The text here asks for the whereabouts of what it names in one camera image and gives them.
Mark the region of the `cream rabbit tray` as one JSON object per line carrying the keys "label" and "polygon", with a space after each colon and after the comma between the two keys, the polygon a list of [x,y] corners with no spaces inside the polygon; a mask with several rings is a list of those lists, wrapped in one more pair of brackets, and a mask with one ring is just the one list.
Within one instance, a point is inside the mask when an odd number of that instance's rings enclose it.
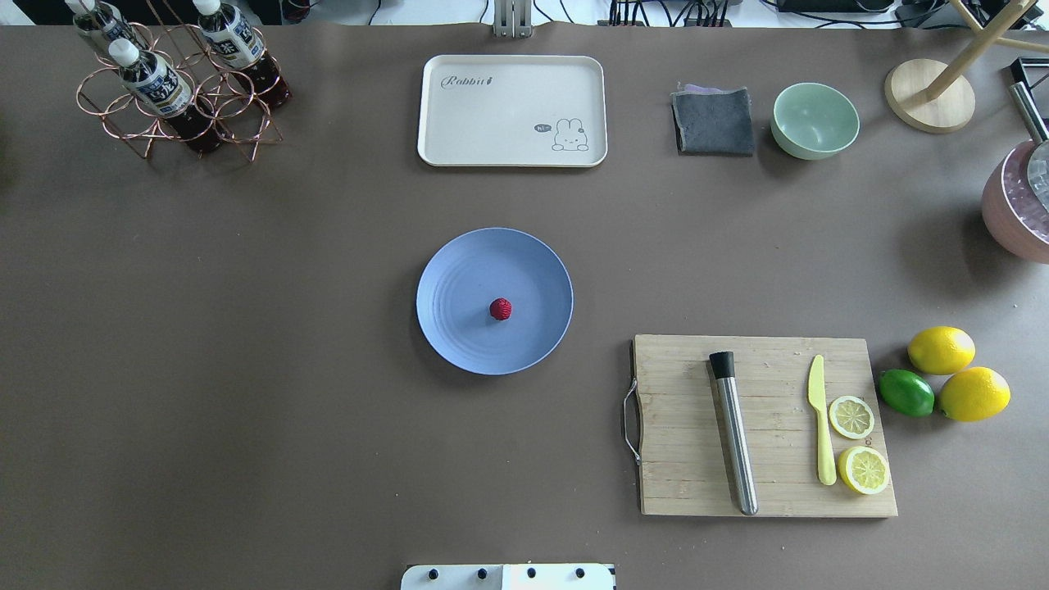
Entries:
{"label": "cream rabbit tray", "polygon": [[416,148],[431,166],[596,166],[608,150],[604,70],[587,56],[431,57]]}

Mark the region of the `red strawberry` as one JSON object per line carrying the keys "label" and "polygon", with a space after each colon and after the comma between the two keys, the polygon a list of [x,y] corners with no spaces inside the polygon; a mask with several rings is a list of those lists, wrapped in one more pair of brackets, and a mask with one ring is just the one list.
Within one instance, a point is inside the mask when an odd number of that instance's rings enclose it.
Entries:
{"label": "red strawberry", "polygon": [[493,302],[488,305],[488,314],[495,319],[495,321],[505,321],[512,316],[512,302],[504,297],[498,297],[493,300]]}

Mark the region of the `grey folded cloth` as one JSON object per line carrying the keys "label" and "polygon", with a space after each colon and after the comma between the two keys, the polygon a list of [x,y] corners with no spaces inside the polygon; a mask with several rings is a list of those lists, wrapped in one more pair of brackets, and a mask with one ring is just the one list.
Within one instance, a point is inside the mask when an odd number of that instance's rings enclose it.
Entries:
{"label": "grey folded cloth", "polygon": [[723,90],[685,84],[670,94],[670,103],[679,152],[747,157],[756,152],[746,87]]}

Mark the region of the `wooden cutting board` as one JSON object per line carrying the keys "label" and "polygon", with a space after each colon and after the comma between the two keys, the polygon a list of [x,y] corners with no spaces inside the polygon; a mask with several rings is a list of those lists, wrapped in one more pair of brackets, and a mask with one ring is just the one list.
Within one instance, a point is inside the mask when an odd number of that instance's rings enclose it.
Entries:
{"label": "wooden cutting board", "polygon": [[808,376],[825,358],[828,401],[877,408],[861,338],[638,334],[633,337],[639,406],[639,496],[644,515],[738,517],[720,396],[709,362],[733,352],[738,406],[761,518],[894,518],[894,489],[877,494],[832,486],[817,475],[817,419]]}

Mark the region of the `whole lemon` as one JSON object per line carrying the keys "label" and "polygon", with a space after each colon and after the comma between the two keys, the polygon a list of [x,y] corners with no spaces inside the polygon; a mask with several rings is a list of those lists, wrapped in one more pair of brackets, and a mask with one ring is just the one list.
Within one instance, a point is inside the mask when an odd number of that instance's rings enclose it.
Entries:
{"label": "whole lemon", "polygon": [[947,379],[939,406],[952,420],[975,422],[1000,414],[1010,400],[1010,386],[1001,374],[989,367],[970,367]]}
{"label": "whole lemon", "polygon": [[975,340],[963,329],[932,326],[907,345],[911,364],[926,374],[955,374],[975,361]]}

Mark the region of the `yellow plastic knife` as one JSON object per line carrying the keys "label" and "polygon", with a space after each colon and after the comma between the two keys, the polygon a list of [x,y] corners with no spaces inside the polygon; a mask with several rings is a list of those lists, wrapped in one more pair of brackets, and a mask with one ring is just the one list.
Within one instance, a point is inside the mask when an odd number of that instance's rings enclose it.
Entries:
{"label": "yellow plastic knife", "polygon": [[829,441],[829,418],[827,391],[825,391],[825,356],[813,357],[806,382],[806,395],[809,406],[815,410],[815,462],[817,477],[825,486],[833,486],[837,482],[834,463],[834,452]]}

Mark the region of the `lemon slice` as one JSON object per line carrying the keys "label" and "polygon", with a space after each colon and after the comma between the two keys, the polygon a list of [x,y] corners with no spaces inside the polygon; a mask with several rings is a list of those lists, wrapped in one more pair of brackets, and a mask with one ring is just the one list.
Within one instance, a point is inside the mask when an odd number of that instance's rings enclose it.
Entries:
{"label": "lemon slice", "polygon": [[840,479],[861,494],[878,494],[889,488],[889,460],[870,446],[851,446],[837,459]]}
{"label": "lemon slice", "polygon": [[869,437],[875,427],[875,415],[865,400],[855,396],[836,398],[828,409],[829,426],[850,440]]}

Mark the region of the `tea bottle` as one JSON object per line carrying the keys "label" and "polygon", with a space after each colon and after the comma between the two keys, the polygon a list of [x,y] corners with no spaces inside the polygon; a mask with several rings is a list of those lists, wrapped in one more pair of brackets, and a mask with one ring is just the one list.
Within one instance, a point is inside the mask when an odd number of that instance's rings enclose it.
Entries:
{"label": "tea bottle", "polygon": [[115,5],[104,1],[66,0],[74,14],[76,33],[100,59],[110,61],[109,46],[116,39],[127,39],[140,49],[146,49],[138,31],[121,15]]}
{"label": "tea bottle", "polygon": [[113,41],[109,52],[117,64],[121,83],[160,117],[188,148],[209,153],[224,145],[212,108],[164,57],[136,48],[127,39]]}
{"label": "tea bottle", "polygon": [[284,105],[292,97],[288,82],[247,16],[224,1],[195,1],[194,5],[207,44],[226,70],[234,72],[231,79],[269,108]]}

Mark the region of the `pink bowl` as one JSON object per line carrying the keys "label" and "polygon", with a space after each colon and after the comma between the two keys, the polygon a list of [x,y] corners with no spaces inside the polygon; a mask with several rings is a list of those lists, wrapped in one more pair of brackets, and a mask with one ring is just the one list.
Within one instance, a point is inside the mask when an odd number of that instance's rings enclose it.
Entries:
{"label": "pink bowl", "polygon": [[982,217],[997,243],[1015,256],[1048,264],[1048,213],[1028,183],[1026,165],[1035,149],[1031,139],[1000,161],[982,195]]}

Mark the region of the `steel muddler black tip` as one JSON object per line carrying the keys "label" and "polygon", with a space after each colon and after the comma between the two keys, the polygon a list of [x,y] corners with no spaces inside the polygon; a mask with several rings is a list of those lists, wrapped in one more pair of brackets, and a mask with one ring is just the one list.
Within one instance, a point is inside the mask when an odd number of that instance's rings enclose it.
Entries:
{"label": "steel muddler black tip", "polygon": [[758,512],[758,496],[751,467],[744,415],[742,414],[741,401],[738,401],[734,354],[731,351],[712,352],[709,355],[709,362],[713,370],[713,377],[715,377],[720,407],[722,407],[724,415],[724,429],[726,429],[728,437],[730,464],[738,493],[738,511],[743,515],[754,517]]}

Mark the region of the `blue plate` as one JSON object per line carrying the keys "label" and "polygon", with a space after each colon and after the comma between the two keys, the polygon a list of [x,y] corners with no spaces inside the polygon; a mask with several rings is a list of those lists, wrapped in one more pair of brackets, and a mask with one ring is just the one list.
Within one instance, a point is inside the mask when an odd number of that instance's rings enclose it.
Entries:
{"label": "blue plate", "polygon": [[[505,321],[488,314],[498,297],[512,302]],[[536,365],[561,344],[573,312],[565,264],[545,243],[509,228],[484,228],[446,243],[418,285],[426,340],[451,365],[475,374]]]}

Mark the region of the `metal ice scoop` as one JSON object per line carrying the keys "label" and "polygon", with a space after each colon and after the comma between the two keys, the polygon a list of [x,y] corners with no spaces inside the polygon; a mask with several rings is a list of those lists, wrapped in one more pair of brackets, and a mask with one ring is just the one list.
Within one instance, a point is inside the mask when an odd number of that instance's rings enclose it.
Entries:
{"label": "metal ice scoop", "polygon": [[1026,163],[1026,175],[1030,184],[1033,195],[1046,211],[1048,210],[1048,131],[1047,127],[1039,115],[1033,97],[1023,82],[1016,82],[1009,86],[1010,94],[1019,109],[1020,119],[1023,120],[1028,134],[1033,138],[1034,149]]}

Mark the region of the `green bowl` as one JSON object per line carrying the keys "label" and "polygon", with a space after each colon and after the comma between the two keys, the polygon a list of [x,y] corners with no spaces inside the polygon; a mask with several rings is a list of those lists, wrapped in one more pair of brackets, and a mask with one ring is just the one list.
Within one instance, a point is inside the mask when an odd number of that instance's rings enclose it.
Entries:
{"label": "green bowl", "polygon": [[849,98],[831,86],[802,82],[774,101],[771,132],[792,157],[819,161],[850,147],[861,131],[861,117]]}

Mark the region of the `tea bottle far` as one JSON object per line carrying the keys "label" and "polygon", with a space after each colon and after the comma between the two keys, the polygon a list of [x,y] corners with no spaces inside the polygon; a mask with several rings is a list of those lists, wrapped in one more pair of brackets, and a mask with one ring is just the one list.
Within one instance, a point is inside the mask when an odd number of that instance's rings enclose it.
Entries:
{"label": "tea bottle far", "polygon": [[76,33],[100,59],[110,61],[109,46],[116,39],[127,39],[140,49],[146,49],[138,31],[121,15],[115,5],[104,1],[66,0],[74,14]]}

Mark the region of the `green lime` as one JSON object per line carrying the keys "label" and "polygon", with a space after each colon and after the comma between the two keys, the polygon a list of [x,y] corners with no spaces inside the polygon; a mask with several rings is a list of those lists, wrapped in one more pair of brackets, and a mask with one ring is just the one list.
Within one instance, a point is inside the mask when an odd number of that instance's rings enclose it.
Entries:
{"label": "green lime", "polygon": [[909,370],[885,370],[878,378],[878,393],[893,410],[908,417],[928,417],[933,414],[934,391],[920,374]]}

